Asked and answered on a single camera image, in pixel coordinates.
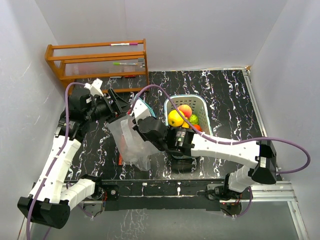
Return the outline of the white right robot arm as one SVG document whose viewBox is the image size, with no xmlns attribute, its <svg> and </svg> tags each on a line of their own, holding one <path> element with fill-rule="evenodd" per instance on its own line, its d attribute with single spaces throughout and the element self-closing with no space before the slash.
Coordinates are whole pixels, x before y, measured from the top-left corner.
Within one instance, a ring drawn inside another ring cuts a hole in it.
<svg viewBox="0 0 320 240">
<path fill-rule="evenodd" d="M 134 119 L 132 122 L 133 130 L 142 140 L 157 150 L 166 152 L 178 171 L 187 168 L 188 159 L 199 157 L 240 164 L 240 169 L 225 176 L 222 185 L 207 188 L 207 196 L 211 199 L 236 199 L 255 183 L 273 185 L 277 181 L 277 156 L 271 140 L 224 145 L 224 138 L 200 135 L 191 128 L 167 126 L 153 116 Z"/>
</svg>

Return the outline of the red orange peach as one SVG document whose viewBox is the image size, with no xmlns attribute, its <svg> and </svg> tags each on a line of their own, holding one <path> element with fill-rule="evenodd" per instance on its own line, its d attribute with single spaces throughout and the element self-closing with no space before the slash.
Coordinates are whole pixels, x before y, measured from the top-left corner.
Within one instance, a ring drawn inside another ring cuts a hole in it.
<svg viewBox="0 0 320 240">
<path fill-rule="evenodd" d="M 193 114 L 192 108 L 187 104 L 180 105 L 178 110 L 181 111 L 186 118 L 190 118 Z"/>
</svg>

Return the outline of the yellow lemon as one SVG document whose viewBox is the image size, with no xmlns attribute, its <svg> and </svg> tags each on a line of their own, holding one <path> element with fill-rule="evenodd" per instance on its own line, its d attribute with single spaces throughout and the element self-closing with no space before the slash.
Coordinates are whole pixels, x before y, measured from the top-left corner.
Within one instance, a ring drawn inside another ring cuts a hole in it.
<svg viewBox="0 0 320 240">
<path fill-rule="evenodd" d="M 184 118 L 187 119 L 185 114 L 182 111 L 177 111 L 175 109 L 167 116 L 168 124 L 172 127 L 181 127 L 185 122 Z"/>
</svg>

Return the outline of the blue zip top bag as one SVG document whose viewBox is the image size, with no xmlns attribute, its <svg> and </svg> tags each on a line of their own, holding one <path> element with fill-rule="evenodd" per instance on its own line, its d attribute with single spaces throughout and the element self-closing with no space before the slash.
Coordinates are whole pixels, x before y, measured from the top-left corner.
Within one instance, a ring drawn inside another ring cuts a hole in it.
<svg viewBox="0 0 320 240">
<path fill-rule="evenodd" d="M 134 118 L 126 114 L 120 119 L 107 124 L 124 165 L 134 165 L 141 171 L 151 169 L 150 156 L 159 153 L 150 142 L 143 141 L 137 131 L 133 130 Z"/>
</svg>

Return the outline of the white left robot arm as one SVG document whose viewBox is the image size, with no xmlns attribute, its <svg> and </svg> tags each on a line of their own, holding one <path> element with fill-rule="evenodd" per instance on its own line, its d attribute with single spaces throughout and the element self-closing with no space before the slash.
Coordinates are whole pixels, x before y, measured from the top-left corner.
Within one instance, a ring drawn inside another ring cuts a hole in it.
<svg viewBox="0 0 320 240">
<path fill-rule="evenodd" d="M 105 202 L 111 190 L 102 179 L 89 174 L 64 190 L 66 175 L 82 146 L 90 123 L 104 120 L 112 123 L 126 115 L 130 104 L 112 89 L 107 96 L 78 88 L 66 97 L 67 106 L 60 115 L 52 149 L 38 181 L 27 197 L 20 197 L 18 209 L 29 222 L 61 229 L 70 212 L 86 198 Z"/>
</svg>

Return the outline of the yellow banana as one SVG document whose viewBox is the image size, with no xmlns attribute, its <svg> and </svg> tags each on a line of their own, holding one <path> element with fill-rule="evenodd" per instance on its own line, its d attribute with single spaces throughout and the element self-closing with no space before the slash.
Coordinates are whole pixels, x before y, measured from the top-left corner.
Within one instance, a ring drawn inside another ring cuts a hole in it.
<svg viewBox="0 0 320 240">
<path fill-rule="evenodd" d="M 190 125 L 184 121 L 181 127 L 188 129 L 190 127 Z"/>
</svg>

